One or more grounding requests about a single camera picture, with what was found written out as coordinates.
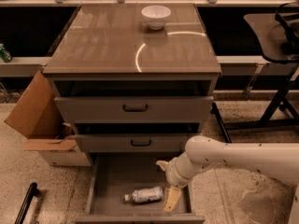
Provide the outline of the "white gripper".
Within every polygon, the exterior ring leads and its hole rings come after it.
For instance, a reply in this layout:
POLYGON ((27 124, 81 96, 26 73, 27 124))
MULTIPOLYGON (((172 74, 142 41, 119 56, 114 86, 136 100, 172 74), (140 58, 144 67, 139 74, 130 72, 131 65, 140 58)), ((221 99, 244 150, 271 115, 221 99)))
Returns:
POLYGON ((171 185, 170 188, 165 189, 164 202, 164 211, 170 213, 178 204, 181 189, 198 174, 198 165, 192 162, 186 153, 182 153, 170 162, 156 161, 156 164, 165 172, 166 180, 171 185))

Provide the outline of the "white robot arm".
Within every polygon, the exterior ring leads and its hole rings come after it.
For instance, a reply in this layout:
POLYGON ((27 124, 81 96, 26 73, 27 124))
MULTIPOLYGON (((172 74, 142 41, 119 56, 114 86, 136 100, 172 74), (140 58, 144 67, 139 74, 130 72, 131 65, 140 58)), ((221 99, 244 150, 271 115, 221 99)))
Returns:
POLYGON ((298 184, 299 144, 223 143, 201 135, 194 136, 187 141, 185 151, 178 157, 156 162, 165 172, 170 185, 164 211, 172 212, 175 209, 181 190, 196 175, 219 163, 298 184))

